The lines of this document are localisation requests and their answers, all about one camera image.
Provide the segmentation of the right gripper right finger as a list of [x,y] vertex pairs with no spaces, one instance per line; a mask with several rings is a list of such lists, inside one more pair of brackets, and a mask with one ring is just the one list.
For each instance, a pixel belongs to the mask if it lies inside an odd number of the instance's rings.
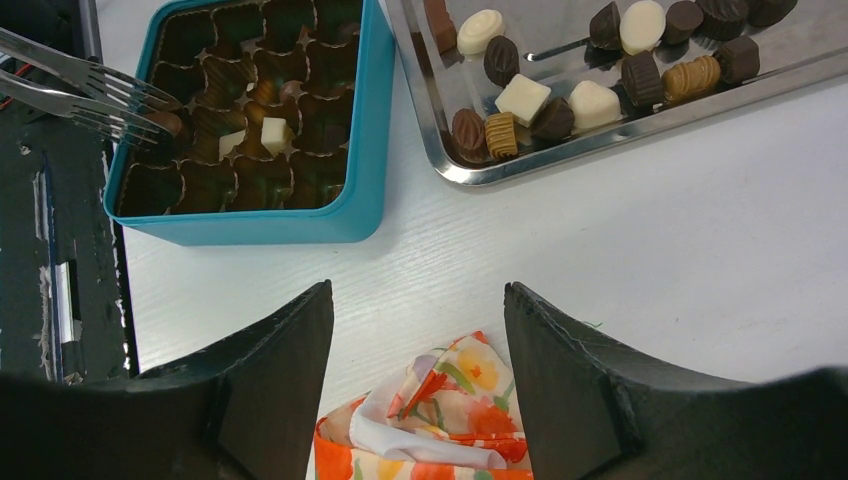
[[538,479],[843,479],[847,370],[765,383],[640,352],[525,285],[504,322]]

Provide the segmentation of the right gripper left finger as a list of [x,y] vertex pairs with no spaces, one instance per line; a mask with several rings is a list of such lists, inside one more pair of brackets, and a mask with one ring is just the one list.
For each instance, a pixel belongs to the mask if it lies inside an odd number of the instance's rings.
[[334,326],[332,284],[131,379],[1,378],[5,479],[301,479]]

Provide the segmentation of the teal chocolate box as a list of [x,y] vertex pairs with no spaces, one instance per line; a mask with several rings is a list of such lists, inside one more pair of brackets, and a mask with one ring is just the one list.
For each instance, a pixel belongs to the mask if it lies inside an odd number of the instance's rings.
[[361,241],[383,216],[395,45],[375,1],[172,1],[137,73],[186,148],[119,148],[116,222],[188,246]]

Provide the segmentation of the metal serving tongs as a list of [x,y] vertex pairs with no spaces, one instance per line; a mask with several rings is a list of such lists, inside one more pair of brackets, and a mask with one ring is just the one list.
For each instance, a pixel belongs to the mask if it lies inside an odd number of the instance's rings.
[[147,118],[172,111],[181,103],[169,93],[133,76],[67,55],[1,30],[1,51],[74,87],[76,93],[40,85],[3,71],[1,93],[37,110],[63,117],[107,139],[138,149],[156,150],[174,135]]

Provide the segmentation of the floral cloth bag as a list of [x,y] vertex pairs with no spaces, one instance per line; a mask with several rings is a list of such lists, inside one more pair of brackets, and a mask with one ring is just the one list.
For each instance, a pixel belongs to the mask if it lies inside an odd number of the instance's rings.
[[481,331],[329,412],[313,447],[319,480],[533,476],[513,371]]

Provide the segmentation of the pile of assorted chocolates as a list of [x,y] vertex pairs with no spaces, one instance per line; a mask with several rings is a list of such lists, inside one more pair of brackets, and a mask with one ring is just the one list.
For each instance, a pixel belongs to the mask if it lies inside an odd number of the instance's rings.
[[794,1],[426,1],[447,156],[484,168],[749,82]]

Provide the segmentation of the silver metal tray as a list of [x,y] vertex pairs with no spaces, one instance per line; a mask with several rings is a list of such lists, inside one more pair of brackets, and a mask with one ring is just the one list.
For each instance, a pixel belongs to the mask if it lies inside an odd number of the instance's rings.
[[[518,47],[522,73],[548,86],[553,97],[566,97],[590,80],[622,95],[618,52],[593,48],[591,18],[599,1],[492,1],[505,34]],[[843,1],[801,1],[780,22],[764,28],[747,26],[745,34],[760,49],[759,74],[738,86],[720,85],[682,104],[636,108],[622,95],[619,119],[589,131],[576,131],[561,142],[532,137],[517,129],[514,159],[465,160],[451,135],[452,120],[462,108],[481,116],[496,112],[499,88],[486,76],[481,57],[440,52],[420,1],[387,5],[425,151],[445,180],[466,186],[491,185],[557,164],[608,150],[842,75],[847,70],[847,5]]]

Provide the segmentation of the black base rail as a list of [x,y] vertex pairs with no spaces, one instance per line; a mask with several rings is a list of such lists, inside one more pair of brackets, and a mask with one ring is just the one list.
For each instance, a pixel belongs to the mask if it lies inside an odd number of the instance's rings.
[[139,371],[110,142],[1,98],[1,369],[65,385]]

